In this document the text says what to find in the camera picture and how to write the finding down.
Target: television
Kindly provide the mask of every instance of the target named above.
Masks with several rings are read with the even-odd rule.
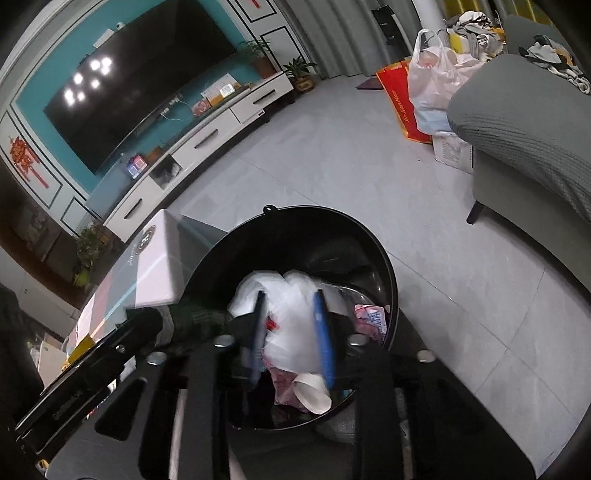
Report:
[[[96,173],[179,89],[235,52],[197,0],[166,0],[85,57],[44,112]]]

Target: pile of clothes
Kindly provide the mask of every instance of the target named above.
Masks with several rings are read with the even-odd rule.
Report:
[[[535,43],[527,50],[519,47],[519,53],[529,62],[558,75],[575,85],[585,95],[591,92],[591,83],[576,66],[573,56],[560,43],[546,35],[535,35]]]
[[[470,10],[447,21],[447,33],[452,48],[487,61],[503,52],[505,32],[495,27],[483,12]]]

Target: sofa leg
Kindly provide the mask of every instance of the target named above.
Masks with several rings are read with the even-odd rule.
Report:
[[[478,220],[478,216],[482,212],[483,208],[484,208],[483,204],[481,204],[480,202],[474,202],[474,205],[472,206],[472,210],[470,210],[470,213],[468,213],[468,218],[466,218],[466,222],[469,223],[470,225],[473,225],[474,222],[476,222]]]

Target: red chinese knot decoration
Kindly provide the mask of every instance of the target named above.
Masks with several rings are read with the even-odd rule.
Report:
[[[31,181],[29,178],[30,171],[37,177],[37,180],[39,180],[41,185],[48,189],[49,185],[47,182],[41,178],[39,172],[33,167],[34,163],[41,163],[41,160],[39,160],[39,157],[37,157],[36,153],[31,150],[27,142],[25,142],[21,137],[16,137],[10,139],[10,144],[12,145],[10,147],[12,163],[14,163],[22,177],[26,181]]]

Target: clothing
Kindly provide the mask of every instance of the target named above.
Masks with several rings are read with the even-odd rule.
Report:
[[[535,43],[527,50],[519,47],[519,53],[529,62],[564,78],[585,95],[591,93],[591,83],[574,63],[573,57],[561,44],[546,35],[535,35]]]
[[[483,12],[468,11],[456,15],[447,22],[448,31],[466,38],[469,53],[482,61],[490,60],[503,51],[503,43],[497,28]]]

